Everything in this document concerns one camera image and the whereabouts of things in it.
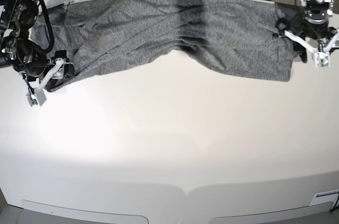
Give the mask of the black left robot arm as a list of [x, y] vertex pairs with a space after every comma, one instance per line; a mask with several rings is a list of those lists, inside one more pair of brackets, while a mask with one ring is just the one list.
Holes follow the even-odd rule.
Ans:
[[335, 0], [295, 0], [299, 12], [290, 21], [279, 19], [278, 38], [293, 41], [293, 48], [302, 62], [310, 52], [316, 68], [329, 67], [331, 54], [338, 49], [338, 28], [329, 26]]

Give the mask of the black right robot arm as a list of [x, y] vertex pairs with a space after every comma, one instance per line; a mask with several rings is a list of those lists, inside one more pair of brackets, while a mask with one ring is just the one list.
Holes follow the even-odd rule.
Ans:
[[[42, 12], [48, 34], [44, 49], [29, 40], [29, 30]], [[27, 85], [39, 79], [41, 88], [49, 88], [59, 79], [71, 79], [74, 65], [66, 51], [57, 51], [48, 58], [55, 37], [44, 0], [5, 0], [1, 11], [1, 67], [13, 67]]]

